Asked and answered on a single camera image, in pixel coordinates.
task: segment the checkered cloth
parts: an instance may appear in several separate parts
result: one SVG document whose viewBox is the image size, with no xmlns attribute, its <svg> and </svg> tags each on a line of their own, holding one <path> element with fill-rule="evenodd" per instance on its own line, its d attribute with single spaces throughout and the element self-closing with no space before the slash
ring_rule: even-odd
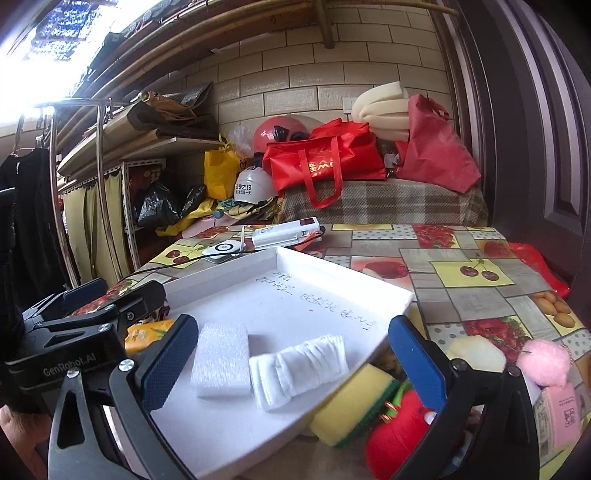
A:
<svg viewBox="0 0 591 480">
<path fill-rule="evenodd" d="M 319 198 L 334 191 L 332 180 L 314 182 Z M 282 221 L 315 216 L 321 223 L 429 223 L 485 226 L 488 210 L 478 187 L 464 195 L 430 183 L 388 179 L 345 181 L 341 198 L 316 210 L 303 185 L 285 191 Z"/>
</svg>

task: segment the folded gauze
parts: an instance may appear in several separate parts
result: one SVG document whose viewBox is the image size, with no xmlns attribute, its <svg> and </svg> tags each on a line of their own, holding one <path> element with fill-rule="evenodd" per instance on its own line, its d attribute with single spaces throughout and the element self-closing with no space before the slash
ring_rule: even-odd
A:
<svg viewBox="0 0 591 480">
<path fill-rule="evenodd" d="M 353 103 L 351 118 L 369 124 L 369 129 L 379 138 L 408 142 L 408 92 L 400 82 L 363 92 Z"/>
<path fill-rule="evenodd" d="M 256 404 L 265 411 L 349 373 L 340 335 L 325 335 L 279 353 L 252 356 L 249 364 Z"/>
</svg>

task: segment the wall outlet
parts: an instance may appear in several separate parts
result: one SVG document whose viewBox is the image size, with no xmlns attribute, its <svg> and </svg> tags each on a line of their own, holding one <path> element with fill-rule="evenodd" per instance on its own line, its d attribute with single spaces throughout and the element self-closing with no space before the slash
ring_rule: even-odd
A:
<svg viewBox="0 0 591 480">
<path fill-rule="evenodd" d="M 357 97 L 343 97 L 343 113 L 351 113 L 355 100 Z"/>
</svg>

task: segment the white helmet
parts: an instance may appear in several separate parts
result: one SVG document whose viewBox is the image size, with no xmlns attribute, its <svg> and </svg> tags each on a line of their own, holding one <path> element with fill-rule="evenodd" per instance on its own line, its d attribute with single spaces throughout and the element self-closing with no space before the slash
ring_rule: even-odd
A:
<svg viewBox="0 0 591 480">
<path fill-rule="evenodd" d="M 277 196 L 271 176 L 261 167 L 242 170 L 234 187 L 234 201 L 257 204 Z"/>
</svg>

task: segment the hand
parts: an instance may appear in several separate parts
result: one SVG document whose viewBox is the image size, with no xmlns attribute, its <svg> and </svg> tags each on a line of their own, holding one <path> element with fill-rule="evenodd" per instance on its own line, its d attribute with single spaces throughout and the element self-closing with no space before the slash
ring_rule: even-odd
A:
<svg viewBox="0 0 591 480">
<path fill-rule="evenodd" d="M 45 414 L 15 413 L 4 405 L 0 408 L 0 427 L 31 473 L 38 480 L 47 480 L 47 467 L 35 446 L 49 438 L 51 417 Z"/>
</svg>

